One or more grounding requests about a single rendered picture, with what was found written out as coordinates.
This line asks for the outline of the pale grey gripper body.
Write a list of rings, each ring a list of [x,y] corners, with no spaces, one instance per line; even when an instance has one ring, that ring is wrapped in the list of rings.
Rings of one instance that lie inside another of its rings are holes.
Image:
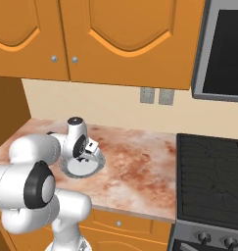
[[[85,150],[80,155],[81,158],[96,162],[96,153],[98,151],[98,143],[95,140],[90,140],[85,147]]]

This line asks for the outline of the orange base cupboard door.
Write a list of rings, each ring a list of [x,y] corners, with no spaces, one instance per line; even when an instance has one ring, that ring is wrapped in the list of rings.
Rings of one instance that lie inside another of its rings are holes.
[[[82,226],[93,251],[167,251],[167,244]]]

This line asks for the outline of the brown tall side panel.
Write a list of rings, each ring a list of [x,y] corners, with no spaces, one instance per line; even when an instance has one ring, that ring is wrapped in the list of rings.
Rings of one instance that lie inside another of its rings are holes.
[[[30,118],[22,80],[0,76],[0,146]]]

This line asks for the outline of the orange drawer front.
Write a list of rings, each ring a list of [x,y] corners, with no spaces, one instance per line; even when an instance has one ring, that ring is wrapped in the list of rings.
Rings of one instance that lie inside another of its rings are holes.
[[[168,244],[171,223],[93,209],[81,226]]]

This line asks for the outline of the grey microwave oven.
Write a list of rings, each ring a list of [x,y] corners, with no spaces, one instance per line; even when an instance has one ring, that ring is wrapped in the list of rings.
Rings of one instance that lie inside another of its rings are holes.
[[[238,0],[206,0],[191,90],[196,99],[238,102]]]

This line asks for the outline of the black and grey stove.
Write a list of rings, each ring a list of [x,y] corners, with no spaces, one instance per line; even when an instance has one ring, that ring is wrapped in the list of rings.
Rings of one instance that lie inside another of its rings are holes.
[[[175,216],[167,251],[229,251],[223,239],[238,241],[238,139],[176,136]],[[202,245],[198,232],[212,241]]]

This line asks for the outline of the grey round plate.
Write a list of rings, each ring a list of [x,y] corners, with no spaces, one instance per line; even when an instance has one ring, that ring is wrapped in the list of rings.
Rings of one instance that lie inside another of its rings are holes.
[[[78,158],[61,157],[61,171],[72,178],[86,178],[97,174],[105,166],[105,156],[100,149],[83,153]]]

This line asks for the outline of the dark stove knob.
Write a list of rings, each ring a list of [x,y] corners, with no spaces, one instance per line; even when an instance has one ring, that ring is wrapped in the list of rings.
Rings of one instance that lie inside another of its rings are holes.
[[[211,235],[207,232],[198,232],[197,239],[200,241],[202,245],[207,245],[212,241]]]
[[[223,243],[229,251],[234,251],[238,247],[238,241],[234,237],[225,237]]]

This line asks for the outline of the grey wall socket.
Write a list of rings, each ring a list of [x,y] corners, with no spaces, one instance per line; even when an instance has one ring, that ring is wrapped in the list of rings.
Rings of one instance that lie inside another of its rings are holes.
[[[140,102],[146,104],[153,104],[155,102],[155,89],[151,87],[141,87]]]
[[[174,90],[173,89],[160,89],[159,94],[159,104],[160,105],[172,105],[174,98]]]

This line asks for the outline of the wide orange wall cupboard door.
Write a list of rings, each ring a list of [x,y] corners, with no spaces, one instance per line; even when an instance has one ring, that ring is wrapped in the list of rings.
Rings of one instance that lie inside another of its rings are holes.
[[[72,81],[190,87],[206,0],[60,4]]]

